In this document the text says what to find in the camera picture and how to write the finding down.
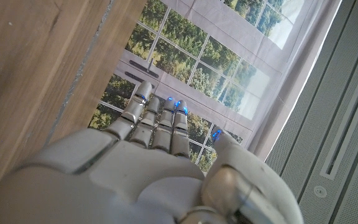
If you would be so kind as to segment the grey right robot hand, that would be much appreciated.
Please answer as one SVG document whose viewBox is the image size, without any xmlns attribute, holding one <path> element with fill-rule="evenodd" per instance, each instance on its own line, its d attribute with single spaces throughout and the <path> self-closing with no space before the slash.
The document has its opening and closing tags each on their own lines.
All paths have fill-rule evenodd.
<svg viewBox="0 0 358 224">
<path fill-rule="evenodd" d="M 190 159 L 188 110 L 142 82 L 106 129 L 42 149 L 0 181 L 0 223 L 302 223 L 283 179 L 225 130 L 217 159 Z"/>
</svg>

